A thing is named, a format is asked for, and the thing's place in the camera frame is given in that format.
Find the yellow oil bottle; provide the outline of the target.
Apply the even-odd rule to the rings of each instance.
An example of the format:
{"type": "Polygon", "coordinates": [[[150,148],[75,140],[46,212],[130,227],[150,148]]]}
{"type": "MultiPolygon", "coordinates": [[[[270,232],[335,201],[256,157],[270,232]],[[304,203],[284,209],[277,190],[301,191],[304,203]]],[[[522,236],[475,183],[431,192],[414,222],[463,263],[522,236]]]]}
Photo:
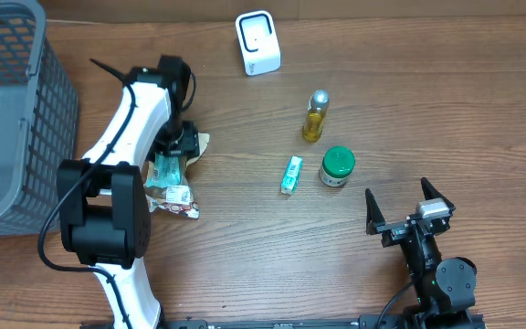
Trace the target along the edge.
{"type": "Polygon", "coordinates": [[[323,122],[330,106],[330,97],[326,90],[315,90],[310,96],[302,137],[308,142],[317,142],[321,138],[323,122]]]}

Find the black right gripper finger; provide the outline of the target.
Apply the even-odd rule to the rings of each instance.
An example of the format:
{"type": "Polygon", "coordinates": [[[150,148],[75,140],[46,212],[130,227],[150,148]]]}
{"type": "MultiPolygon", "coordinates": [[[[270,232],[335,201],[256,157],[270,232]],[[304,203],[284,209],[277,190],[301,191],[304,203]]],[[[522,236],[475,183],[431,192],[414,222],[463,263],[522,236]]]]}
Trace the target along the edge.
{"type": "Polygon", "coordinates": [[[385,219],[369,188],[365,189],[365,201],[367,208],[366,234],[376,235],[380,232],[381,227],[385,225],[385,219]]]}
{"type": "Polygon", "coordinates": [[[425,200],[431,200],[436,198],[441,198],[447,207],[449,208],[449,212],[453,213],[456,209],[455,205],[447,199],[445,196],[443,196],[430,182],[426,177],[422,177],[420,179],[422,192],[424,194],[425,200]]]}

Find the teal snack packet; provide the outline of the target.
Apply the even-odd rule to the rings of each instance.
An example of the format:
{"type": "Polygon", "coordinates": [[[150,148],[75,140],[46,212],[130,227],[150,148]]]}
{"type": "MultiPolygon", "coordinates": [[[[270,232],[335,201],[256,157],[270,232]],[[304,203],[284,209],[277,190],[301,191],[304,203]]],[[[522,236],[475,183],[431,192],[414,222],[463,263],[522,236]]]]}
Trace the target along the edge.
{"type": "Polygon", "coordinates": [[[156,153],[154,161],[148,167],[145,186],[157,188],[178,186],[183,181],[183,171],[180,157],[156,153]]]}

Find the green lid jar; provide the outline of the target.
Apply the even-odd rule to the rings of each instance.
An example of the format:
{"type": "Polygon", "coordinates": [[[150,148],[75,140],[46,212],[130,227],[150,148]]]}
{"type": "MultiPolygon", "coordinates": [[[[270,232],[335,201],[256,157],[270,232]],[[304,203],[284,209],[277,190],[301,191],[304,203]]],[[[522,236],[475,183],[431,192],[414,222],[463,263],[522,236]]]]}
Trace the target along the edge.
{"type": "Polygon", "coordinates": [[[326,186],[343,186],[347,183],[354,167],[353,152],[344,146],[334,146],[322,158],[319,178],[326,186]]]}

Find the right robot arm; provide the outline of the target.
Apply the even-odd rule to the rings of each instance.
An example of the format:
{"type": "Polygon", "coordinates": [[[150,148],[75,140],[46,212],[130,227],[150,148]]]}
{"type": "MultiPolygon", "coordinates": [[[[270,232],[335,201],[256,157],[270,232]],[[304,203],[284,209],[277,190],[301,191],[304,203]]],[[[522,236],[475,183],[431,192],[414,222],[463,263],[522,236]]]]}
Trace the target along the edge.
{"type": "Polygon", "coordinates": [[[398,245],[405,257],[410,281],[378,315],[359,317],[361,328],[481,329],[482,315],[471,314],[475,305],[476,265],[467,258],[443,259],[436,236],[450,229],[455,205],[426,179],[420,180],[425,199],[403,222],[386,223],[367,189],[366,233],[380,235],[382,245],[398,245]]]}

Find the beige Pantree snack pouch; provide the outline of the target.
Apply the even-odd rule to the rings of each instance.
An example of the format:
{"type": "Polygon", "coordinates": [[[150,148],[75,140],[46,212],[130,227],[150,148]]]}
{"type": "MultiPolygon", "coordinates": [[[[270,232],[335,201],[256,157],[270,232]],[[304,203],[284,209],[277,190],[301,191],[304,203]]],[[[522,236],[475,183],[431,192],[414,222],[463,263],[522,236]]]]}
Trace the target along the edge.
{"type": "Polygon", "coordinates": [[[194,192],[185,176],[188,166],[197,162],[209,145],[210,135],[208,133],[199,133],[198,138],[199,155],[191,159],[180,157],[184,170],[183,181],[180,185],[168,186],[166,188],[157,188],[146,187],[144,184],[150,212],[161,209],[175,215],[180,215],[191,219],[199,218],[200,210],[198,208],[198,204],[195,201],[194,192]]]}

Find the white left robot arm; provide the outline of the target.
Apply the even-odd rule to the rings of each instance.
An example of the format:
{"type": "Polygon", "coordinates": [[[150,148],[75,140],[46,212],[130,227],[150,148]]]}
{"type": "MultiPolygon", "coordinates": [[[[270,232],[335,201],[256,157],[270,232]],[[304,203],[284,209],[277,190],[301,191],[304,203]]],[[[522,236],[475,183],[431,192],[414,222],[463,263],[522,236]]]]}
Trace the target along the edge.
{"type": "Polygon", "coordinates": [[[114,315],[110,328],[164,328],[143,257],[152,206],[198,214],[185,171],[209,137],[181,117],[194,99],[195,75],[182,58],[166,55],[156,68],[103,69],[122,84],[119,109],[81,159],[59,165],[58,204],[49,217],[60,223],[64,249],[79,259],[75,270],[100,281],[114,315]]]}

